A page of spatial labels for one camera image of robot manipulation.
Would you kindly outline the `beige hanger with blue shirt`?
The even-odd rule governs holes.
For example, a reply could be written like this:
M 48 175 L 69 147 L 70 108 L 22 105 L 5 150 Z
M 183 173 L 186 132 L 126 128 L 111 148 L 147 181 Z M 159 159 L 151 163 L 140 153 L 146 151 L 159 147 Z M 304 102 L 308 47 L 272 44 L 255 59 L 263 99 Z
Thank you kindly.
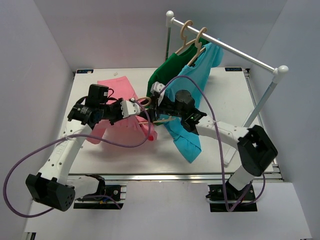
M 203 51 L 206 49 L 205 47 L 202 47 L 202 42 L 200 42 L 200 38 L 202 37 L 202 34 L 207 32 L 207 30 L 208 29 L 206 27 L 202 27 L 195 38 L 194 46 L 196 47 L 197 51 L 196 51 L 196 54 L 187 63 L 187 65 L 189 67 L 191 67 L 193 65 L 193 63 L 197 60 L 197 58 L 200 56 L 200 54 L 202 54 Z

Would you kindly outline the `beige plastic hanger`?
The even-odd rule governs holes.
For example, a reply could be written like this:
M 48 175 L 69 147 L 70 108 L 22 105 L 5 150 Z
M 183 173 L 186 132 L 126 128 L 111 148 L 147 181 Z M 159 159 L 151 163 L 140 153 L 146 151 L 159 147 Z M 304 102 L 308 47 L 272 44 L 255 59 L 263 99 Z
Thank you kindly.
M 152 108 L 153 100 L 151 97 L 140 97 L 136 99 L 136 101 L 144 107 L 144 109 L 148 113 L 149 119 L 153 124 L 160 125 L 176 119 L 176 117 L 173 116 L 160 117 L 160 114 L 156 113 L 156 111 Z

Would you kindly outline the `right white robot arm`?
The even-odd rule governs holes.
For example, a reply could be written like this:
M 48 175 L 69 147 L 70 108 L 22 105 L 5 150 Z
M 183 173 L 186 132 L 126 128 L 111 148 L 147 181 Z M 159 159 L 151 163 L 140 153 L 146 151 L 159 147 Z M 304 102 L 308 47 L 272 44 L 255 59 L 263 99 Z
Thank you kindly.
M 180 119 L 179 125 L 187 132 L 220 140 L 239 152 L 241 165 L 227 180 L 226 195 L 236 200 L 244 193 L 244 188 L 255 177 L 260 177 L 278 155 L 278 150 L 259 126 L 239 127 L 201 112 L 195 106 L 195 100 L 187 90 L 179 90 L 174 100 L 170 100 L 160 90 L 151 91 L 151 109 L 148 112 L 154 120 L 160 114 Z

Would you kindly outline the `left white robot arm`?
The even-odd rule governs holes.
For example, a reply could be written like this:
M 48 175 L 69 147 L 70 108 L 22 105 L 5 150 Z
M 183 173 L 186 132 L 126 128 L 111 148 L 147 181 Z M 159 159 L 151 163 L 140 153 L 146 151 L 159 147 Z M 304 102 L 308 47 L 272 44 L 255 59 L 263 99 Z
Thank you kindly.
M 108 92 L 107 86 L 91 84 L 88 94 L 71 108 L 62 141 L 56 143 L 38 173 L 26 178 L 25 184 L 35 202 L 65 212 L 79 198 L 89 196 L 99 200 L 105 196 L 103 177 L 89 174 L 69 182 L 68 176 L 84 141 L 100 121 L 109 120 L 114 124 L 137 112 L 133 102 L 109 97 Z

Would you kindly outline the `beige hanger with green shirt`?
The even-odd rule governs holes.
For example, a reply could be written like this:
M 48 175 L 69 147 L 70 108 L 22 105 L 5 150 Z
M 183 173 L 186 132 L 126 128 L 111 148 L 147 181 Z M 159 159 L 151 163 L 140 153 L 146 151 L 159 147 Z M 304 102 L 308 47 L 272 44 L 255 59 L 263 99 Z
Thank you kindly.
M 192 20 L 187 20 L 180 29 L 180 38 L 183 41 L 182 46 L 175 52 L 176 55 L 179 55 L 183 52 L 187 47 L 194 44 L 196 39 L 188 41 L 188 36 L 185 34 L 187 27 L 191 27 L 193 25 Z

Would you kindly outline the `green t shirt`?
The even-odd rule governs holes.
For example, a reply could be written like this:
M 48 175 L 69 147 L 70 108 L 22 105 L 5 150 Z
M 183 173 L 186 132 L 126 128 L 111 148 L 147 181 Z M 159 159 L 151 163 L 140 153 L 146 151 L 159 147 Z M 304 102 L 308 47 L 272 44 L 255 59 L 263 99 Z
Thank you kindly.
M 203 46 L 210 48 L 210 53 L 212 54 L 212 64 L 211 68 L 215 68 L 220 65 L 222 58 L 224 56 L 223 50 L 216 46 L 215 44 L 200 38 L 199 40 Z M 151 75 L 148 84 L 146 96 L 151 96 L 151 87 L 153 83 L 159 82 L 163 85 L 166 85 L 173 77 L 178 76 L 181 71 L 182 75 L 187 75 L 188 71 L 196 69 L 196 67 L 189 67 L 185 70 L 185 65 L 191 60 L 191 58 L 196 54 L 197 48 L 195 44 L 192 43 L 187 47 L 180 55 L 177 55 L 175 52 Z

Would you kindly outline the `light blue t shirt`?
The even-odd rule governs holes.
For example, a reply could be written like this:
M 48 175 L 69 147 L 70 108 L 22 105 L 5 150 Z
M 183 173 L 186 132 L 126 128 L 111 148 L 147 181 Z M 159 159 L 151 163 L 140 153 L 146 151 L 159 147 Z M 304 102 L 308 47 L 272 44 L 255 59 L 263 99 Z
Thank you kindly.
M 202 152 L 196 124 L 205 114 L 198 110 L 211 68 L 217 67 L 223 58 L 223 50 L 209 42 L 191 66 L 185 65 L 165 89 L 165 96 L 172 102 L 186 100 L 186 111 L 181 118 L 165 123 L 167 131 L 182 156 L 192 163 Z

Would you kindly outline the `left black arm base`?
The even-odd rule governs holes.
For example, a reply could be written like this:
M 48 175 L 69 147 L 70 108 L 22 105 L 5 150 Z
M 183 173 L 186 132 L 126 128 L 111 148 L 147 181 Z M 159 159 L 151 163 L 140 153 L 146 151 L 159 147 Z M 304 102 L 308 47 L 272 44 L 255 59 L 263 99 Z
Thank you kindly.
M 106 183 L 102 176 L 96 174 L 78 177 L 73 186 L 79 196 L 74 201 L 74 209 L 121 210 L 126 199 L 125 185 Z

